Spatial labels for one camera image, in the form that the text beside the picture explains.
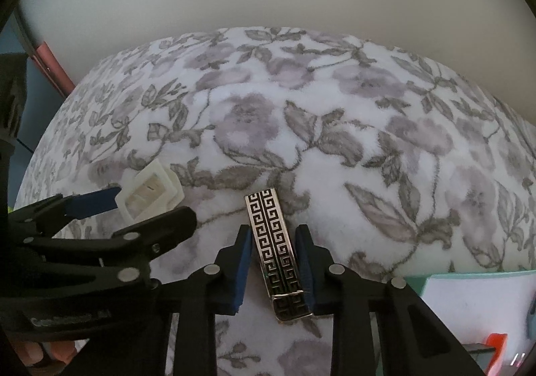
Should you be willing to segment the person left hand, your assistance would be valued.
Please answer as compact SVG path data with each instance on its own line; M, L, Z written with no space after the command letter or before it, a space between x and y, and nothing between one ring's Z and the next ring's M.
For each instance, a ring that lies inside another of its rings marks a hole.
M42 362L45 357L68 364L78 353L75 342L36 343L11 340L10 344L26 367Z

